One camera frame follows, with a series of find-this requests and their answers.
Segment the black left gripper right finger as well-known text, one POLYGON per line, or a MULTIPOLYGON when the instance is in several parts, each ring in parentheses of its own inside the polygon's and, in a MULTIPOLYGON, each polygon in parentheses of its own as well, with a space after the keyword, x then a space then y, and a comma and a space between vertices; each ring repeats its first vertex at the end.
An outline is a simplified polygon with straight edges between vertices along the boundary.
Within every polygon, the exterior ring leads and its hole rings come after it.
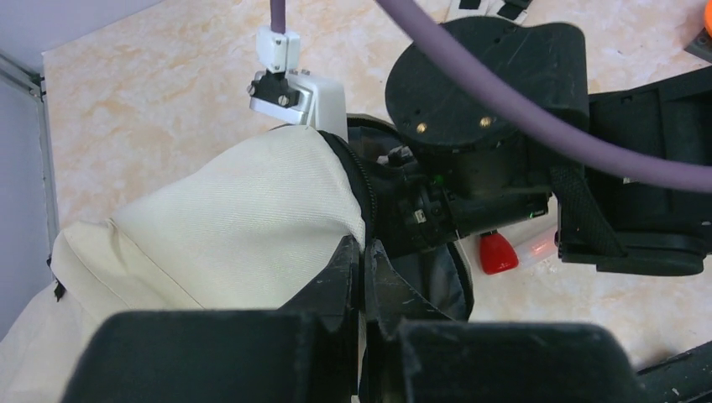
POLYGON ((364 256, 367 402, 641 402, 622 347, 584 323, 454 321, 392 267, 364 256))

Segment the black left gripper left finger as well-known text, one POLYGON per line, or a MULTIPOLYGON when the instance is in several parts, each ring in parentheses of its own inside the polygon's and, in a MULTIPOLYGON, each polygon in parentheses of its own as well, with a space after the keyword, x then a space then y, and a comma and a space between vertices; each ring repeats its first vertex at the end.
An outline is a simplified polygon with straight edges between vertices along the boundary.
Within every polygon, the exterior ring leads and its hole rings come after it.
POLYGON ((342 238, 275 310, 126 311, 82 354, 65 402, 349 402, 358 387, 359 245, 342 238))

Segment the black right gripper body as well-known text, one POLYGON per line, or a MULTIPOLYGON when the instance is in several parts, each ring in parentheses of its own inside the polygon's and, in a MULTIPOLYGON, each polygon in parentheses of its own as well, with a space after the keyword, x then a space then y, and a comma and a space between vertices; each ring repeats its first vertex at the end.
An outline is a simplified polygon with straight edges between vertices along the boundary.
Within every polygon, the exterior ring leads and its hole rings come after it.
MULTIPOLYGON (((583 32, 565 23, 521 27, 502 18, 446 22, 500 79, 579 129, 589 125, 583 32)), ((385 105, 405 155, 371 167, 375 236, 391 257, 540 217, 555 196, 587 205, 582 167, 476 102, 415 45, 393 65, 385 105)))

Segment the cream canvas backpack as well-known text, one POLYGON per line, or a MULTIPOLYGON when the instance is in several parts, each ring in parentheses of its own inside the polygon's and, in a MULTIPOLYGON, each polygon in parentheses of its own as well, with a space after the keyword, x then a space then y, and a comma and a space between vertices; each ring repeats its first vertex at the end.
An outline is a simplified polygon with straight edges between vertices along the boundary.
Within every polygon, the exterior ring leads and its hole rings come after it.
POLYGON ((301 125, 246 139, 196 173, 56 237, 55 283, 1 343, 1 399, 57 402, 93 333, 130 310, 275 309, 343 238, 368 239, 342 140, 301 125))

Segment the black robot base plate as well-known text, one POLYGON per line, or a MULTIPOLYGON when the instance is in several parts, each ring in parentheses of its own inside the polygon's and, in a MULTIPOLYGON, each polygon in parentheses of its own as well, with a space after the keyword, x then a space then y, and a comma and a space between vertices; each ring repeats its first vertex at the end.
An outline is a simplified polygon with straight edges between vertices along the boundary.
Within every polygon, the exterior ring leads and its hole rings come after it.
POLYGON ((641 402, 711 403, 711 342, 638 372, 641 402))

